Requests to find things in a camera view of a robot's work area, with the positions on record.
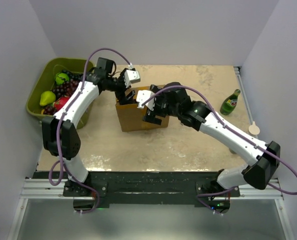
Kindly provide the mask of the taped cardboard express box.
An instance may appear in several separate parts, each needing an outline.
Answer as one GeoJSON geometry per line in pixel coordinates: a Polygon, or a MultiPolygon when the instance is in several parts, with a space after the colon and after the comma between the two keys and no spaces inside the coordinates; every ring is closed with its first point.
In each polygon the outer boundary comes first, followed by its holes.
{"type": "Polygon", "coordinates": [[[116,98],[115,109],[117,112],[121,130],[123,132],[161,129],[167,128],[169,126],[169,116],[157,116],[157,118],[161,120],[161,125],[143,121],[143,117],[146,114],[147,108],[145,107],[144,109],[140,109],[137,108],[137,106],[137,103],[120,105],[119,100],[116,98]]]}

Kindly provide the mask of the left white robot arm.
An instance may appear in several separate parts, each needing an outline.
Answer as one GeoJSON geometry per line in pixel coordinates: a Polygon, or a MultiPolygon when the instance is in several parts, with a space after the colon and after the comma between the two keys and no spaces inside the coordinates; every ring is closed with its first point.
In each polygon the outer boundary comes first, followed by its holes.
{"type": "Polygon", "coordinates": [[[92,191],[91,182],[86,180],[89,172],[79,156],[81,140],[77,126],[81,117],[103,91],[114,92],[123,104],[131,103],[135,92],[126,94],[126,91],[141,80],[132,64],[124,68],[119,77],[113,77],[114,64],[114,61],[100,57],[93,70],[84,70],[76,91],[64,106],[54,116],[46,116],[41,122],[43,146],[59,160],[59,179],[67,172],[76,182],[74,190],[80,196],[87,196],[92,191]]]}

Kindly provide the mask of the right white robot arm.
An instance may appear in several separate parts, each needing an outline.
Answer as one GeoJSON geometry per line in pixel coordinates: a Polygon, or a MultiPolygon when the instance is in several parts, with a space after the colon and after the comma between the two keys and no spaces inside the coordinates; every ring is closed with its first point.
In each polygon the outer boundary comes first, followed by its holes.
{"type": "Polygon", "coordinates": [[[136,102],[140,109],[146,108],[143,121],[160,125],[158,117],[176,117],[184,126],[213,137],[245,161],[240,167],[219,170],[215,178],[201,187],[203,193],[221,197],[244,184],[264,190],[279,166],[279,144],[253,137],[224,120],[206,103],[191,100],[179,82],[140,90],[136,102]]]}

